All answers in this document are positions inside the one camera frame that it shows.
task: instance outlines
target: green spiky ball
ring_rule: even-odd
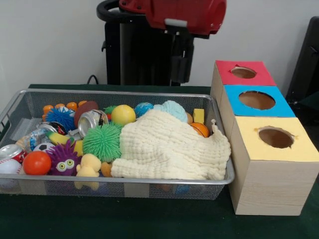
[[[83,152],[97,156],[101,162],[112,162],[121,157],[120,133],[122,126],[114,123],[91,128],[83,139]]]
[[[111,114],[115,107],[116,106],[109,106],[109,107],[104,108],[104,113]]]

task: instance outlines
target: white wall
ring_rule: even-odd
[[[0,108],[31,83],[106,82],[102,0],[0,1]],[[220,60],[262,60],[285,93],[318,0],[228,0],[224,24],[197,39],[188,85],[210,86]]]
[[[210,85],[215,60],[261,60],[286,94],[319,0],[228,0],[224,24],[197,39],[189,85]]]

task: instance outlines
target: yellow ball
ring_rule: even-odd
[[[111,114],[112,122],[121,125],[135,122],[136,115],[134,110],[127,105],[116,106]]]

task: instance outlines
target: red soda can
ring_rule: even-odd
[[[22,163],[26,155],[26,151],[16,144],[9,144],[0,148],[0,159],[12,158],[19,163]]]

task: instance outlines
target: baseball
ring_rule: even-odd
[[[19,174],[22,166],[16,160],[7,158],[0,160],[0,178],[1,174]],[[15,179],[0,179],[0,188],[11,189],[18,185]]]

